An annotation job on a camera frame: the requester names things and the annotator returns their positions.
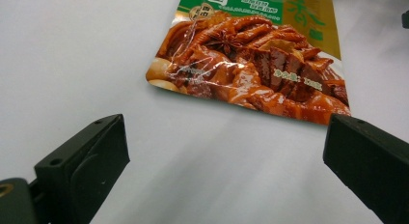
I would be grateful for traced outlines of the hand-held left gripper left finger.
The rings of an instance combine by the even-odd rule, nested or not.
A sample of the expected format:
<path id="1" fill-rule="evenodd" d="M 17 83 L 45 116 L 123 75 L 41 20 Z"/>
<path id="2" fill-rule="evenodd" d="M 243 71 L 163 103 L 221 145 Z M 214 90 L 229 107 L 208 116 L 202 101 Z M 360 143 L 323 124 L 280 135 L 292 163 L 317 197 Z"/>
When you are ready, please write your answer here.
<path id="1" fill-rule="evenodd" d="M 92 122 L 35 166 L 52 224 L 89 224 L 129 162 L 123 115 Z"/>

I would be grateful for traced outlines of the braised food seasoning packet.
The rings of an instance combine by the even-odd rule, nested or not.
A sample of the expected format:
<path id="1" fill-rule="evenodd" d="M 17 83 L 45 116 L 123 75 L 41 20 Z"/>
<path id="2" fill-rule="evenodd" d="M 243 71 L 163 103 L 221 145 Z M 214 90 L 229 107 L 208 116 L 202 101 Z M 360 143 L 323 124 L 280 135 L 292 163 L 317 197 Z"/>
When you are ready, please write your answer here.
<path id="1" fill-rule="evenodd" d="M 350 112 L 333 0 L 180 0 L 146 79 L 321 125 Z"/>

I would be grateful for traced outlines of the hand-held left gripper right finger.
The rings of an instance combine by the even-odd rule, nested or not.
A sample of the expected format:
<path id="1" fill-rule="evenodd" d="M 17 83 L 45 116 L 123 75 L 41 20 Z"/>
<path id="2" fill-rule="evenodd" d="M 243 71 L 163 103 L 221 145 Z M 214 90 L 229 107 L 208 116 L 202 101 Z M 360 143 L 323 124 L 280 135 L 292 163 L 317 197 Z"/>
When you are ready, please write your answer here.
<path id="1" fill-rule="evenodd" d="M 409 224 L 409 143 L 334 114 L 323 161 L 384 224 Z"/>

